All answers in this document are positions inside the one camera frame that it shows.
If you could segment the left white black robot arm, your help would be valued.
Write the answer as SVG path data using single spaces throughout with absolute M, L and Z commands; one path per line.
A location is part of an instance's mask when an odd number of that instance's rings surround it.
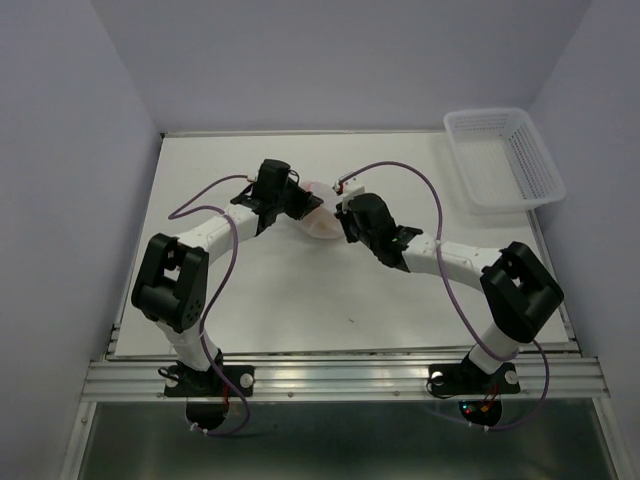
M 299 221 L 322 203 L 300 185 L 288 163 L 267 159 L 225 208 L 207 208 L 209 220 L 149 240 L 131 302 L 176 351 L 176 363 L 160 372 L 169 387 L 210 394 L 222 384 L 223 355 L 204 328 L 213 303 L 207 295 L 210 266 L 225 254 L 237 256 L 241 242 L 259 236 L 279 215 Z

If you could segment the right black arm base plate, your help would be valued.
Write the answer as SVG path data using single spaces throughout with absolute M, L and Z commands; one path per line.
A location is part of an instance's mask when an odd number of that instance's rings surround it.
M 492 374 L 466 361 L 431 364 L 428 371 L 427 390 L 438 398 L 484 396 L 487 393 L 515 395 L 521 391 L 515 365 L 510 362 L 502 364 Z

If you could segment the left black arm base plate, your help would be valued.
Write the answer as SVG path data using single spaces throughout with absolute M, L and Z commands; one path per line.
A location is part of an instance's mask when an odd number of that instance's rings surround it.
M 244 397 L 253 395 L 255 374 L 253 366 L 223 365 L 222 372 Z M 202 372 L 177 362 L 168 367 L 160 367 L 158 374 L 165 381 L 164 395 L 169 398 L 240 397 L 212 367 L 206 372 Z

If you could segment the white pink mesh laundry bag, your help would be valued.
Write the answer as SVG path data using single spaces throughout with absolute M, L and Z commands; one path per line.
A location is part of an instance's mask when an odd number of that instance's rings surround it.
M 305 234 L 321 240 L 337 240 L 344 236 L 340 221 L 335 217 L 336 205 L 341 202 L 341 197 L 333 188 L 318 181 L 303 181 L 301 187 L 320 198 L 323 203 L 307 214 L 303 219 L 295 222 L 295 225 Z

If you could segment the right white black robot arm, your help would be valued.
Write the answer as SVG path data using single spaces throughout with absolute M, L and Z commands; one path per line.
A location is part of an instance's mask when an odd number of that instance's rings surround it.
M 383 265 L 407 273 L 439 276 L 454 308 L 453 282 L 484 294 L 493 323 L 460 366 L 463 384 L 482 390 L 519 348 L 531 344 L 564 301 L 564 292 L 536 254 L 514 241 L 502 249 L 441 241 L 395 222 L 374 193 L 336 205 L 335 217 L 349 243 L 365 245 Z

